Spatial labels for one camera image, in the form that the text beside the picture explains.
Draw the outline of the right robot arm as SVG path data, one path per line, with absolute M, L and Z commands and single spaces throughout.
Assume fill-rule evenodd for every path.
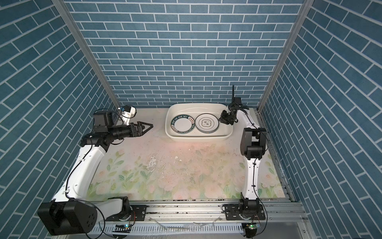
M 267 149 L 267 132 L 255 123 L 249 110 L 242 107 L 223 110 L 219 121 L 223 124 L 239 123 L 243 125 L 240 153 L 244 157 L 244 187 L 237 211 L 229 209 L 225 212 L 228 217 L 234 218 L 235 214 L 238 214 L 245 220 L 265 220 L 267 211 L 259 197 L 258 178 L 260 161 Z

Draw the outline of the green rim plate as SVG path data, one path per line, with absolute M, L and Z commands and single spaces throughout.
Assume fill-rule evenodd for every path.
M 176 133 L 187 134 L 195 128 L 195 120 L 189 115 L 178 115 L 171 120 L 170 126 Z
M 202 132 L 202 133 L 213 133 L 213 132 L 215 132 L 215 131 L 218 130 L 217 127 L 215 127 L 215 128 L 207 128 L 207 129 L 197 127 L 197 129 L 198 129 L 200 132 Z

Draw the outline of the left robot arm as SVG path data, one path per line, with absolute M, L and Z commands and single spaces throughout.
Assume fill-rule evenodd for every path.
M 87 235 L 96 226 L 103 234 L 107 218 L 126 222 L 125 228 L 135 224 L 136 214 L 126 196 L 98 203 L 85 200 L 100 161 L 114 141 L 143 136 L 154 127 L 151 123 L 130 122 L 135 115 L 136 108 L 129 105 L 93 113 L 93 129 L 80 140 L 79 153 L 63 186 L 37 210 L 50 235 Z

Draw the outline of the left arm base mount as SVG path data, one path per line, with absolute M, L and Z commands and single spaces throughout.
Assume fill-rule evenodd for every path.
M 145 220 L 146 210 L 146 205 L 130 205 L 128 209 L 123 209 L 122 212 L 107 217 L 106 221 L 141 222 Z

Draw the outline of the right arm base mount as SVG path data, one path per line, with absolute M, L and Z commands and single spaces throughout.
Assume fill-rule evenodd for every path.
M 222 211 L 228 221 L 265 220 L 265 210 L 262 205 L 244 206 L 239 204 L 223 204 Z

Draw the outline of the white plate grey flower outline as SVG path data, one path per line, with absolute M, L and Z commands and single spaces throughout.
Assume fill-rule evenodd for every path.
M 219 120 L 212 114 L 201 114 L 195 119 L 196 128 L 219 128 Z

